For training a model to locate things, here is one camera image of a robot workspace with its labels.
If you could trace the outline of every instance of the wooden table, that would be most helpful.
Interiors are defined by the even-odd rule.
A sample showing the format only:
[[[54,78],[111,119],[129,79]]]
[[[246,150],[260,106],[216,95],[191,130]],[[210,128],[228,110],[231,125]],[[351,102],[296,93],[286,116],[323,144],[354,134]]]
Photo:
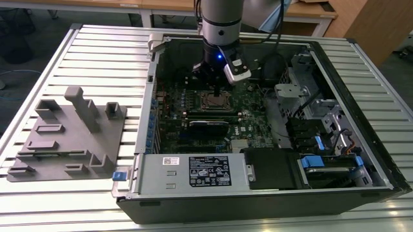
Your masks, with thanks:
[[[149,10],[149,15],[193,15],[192,0],[141,0],[141,8]],[[296,2],[290,5],[283,21],[316,24],[311,36],[322,37],[336,16],[336,12],[324,11],[318,3]]]
[[[192,0],[9,0],[0,1],[1,7],[45,10],[92,11],[141,15],[143,27],[152,28],[152,15],[193,16]],[[312,36],[322,37],[336,18],[335,12],[326,12],[319,4],[298,2],[290,5],[284,21],[316,24]]]

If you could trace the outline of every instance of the metal bracket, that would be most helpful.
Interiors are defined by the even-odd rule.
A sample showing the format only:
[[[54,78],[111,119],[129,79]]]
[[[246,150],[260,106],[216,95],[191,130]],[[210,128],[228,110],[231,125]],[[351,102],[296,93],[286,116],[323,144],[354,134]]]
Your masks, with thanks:
[[[160,50],[161,48],[161,44],[165,41],[163,40],[163,34],[161,33],[152,33],[149,35],[149,39],[148,39],[148,48],[149,48],[149,52],[156,52]]]
[[[248,182],[254,182],[255,179],[255,172],[254,172],[254,166],[252,165],[247,165],[246,166],[246,176],[247,176],[247,180]]]

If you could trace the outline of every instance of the barcode sticker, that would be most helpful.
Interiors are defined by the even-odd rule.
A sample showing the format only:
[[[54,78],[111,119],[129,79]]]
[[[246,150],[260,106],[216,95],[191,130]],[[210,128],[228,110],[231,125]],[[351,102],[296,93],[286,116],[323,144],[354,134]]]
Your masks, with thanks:
[[[179,157],[163,157],[163,165],[179,165]]]
[[[120,6],[125,6],[125,7],[137,7],[137,5],[135,5],[135,4],[120,4]]]

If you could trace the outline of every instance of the aluminum extrusion table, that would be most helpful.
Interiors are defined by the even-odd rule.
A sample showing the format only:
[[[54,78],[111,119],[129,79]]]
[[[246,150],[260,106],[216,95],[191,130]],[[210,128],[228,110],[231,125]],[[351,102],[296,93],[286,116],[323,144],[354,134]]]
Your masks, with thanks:
[[[116,206],[111,179],[25,183],[5,180],[8,167],[13,165],[36,121],[37,101],[54,99],[58,104],[68,104],[62,98],[68,85],[81,86],[85,98],[96,105],[115,101],[128,107],[116,165],[132,164],[149,64],[147,41],[152,32],[196,33],[91,25],[73,27],[67,33],[0,139],[0,231],[409,231],[413,193],[385,203],[363,205],[338,216],[136,225]],[[262,38],[264,35],[242,36]],[[413,182],[413,112],[359,46],[345,39],[282,38],[319,42],[399,170]],[[127,191],[128,182],[120,182],[117,189]]]

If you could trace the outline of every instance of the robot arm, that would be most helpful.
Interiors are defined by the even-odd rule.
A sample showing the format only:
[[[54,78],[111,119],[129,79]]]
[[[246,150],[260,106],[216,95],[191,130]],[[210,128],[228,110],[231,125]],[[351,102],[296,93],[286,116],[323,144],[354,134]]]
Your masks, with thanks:
[[[239,48],[240,24],[262,28],[274,23],[274,9],[279,0],[203,0],[201,35],[203,60],[193,66],[193,75],[214,86],[215,93],[227,83],[231,85],[251,76]]]

